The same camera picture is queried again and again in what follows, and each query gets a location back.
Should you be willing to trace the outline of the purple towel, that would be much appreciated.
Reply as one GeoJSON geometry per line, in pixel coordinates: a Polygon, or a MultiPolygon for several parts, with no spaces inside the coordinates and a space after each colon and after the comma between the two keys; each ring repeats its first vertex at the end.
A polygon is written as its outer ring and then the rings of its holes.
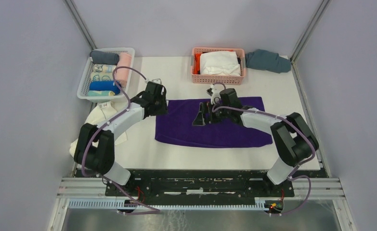
{"type": "Polygon", "coordinates": [[[168,113],[156,117],[155,140],[199,148],[253,148],[273,144],[270,134],[240,126],[229,119],[193,126],[199,105],[206,100],[169,100],[168,113]]]}

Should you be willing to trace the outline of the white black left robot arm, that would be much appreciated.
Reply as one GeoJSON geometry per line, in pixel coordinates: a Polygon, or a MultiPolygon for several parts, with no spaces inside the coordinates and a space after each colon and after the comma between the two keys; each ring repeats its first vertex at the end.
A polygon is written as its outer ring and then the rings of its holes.
{"type": "Polygon", "coordinates": [[[160,79],[148,81],[145,90],[138,93],[123,111],[98,125],[84,124],[79,133],[74,161],[112,182],[125,196],[134,193],[136,184],[131,172],[115,162],[115,140],[134,124],[150,116],[168,112],[166,88],[160,79]]]}

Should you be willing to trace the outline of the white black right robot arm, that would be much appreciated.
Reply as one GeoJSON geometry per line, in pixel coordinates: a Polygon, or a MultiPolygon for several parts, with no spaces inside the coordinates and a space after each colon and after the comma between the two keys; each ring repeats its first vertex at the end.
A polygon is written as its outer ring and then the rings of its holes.
{"type": "Polygon", "coordinates": [[[315,157],[319,144],[299,113],[279,116],[242,105],[233,88],[218,91],[211,86],[207,92],[211,99],[200,103],[193,126],[228,119],[239,126],[271,135],[279,157],[264,176],[262,190],[267,196],[277,195],[282,189],[281,183],[290,180],[301,165],[315,157]]]}

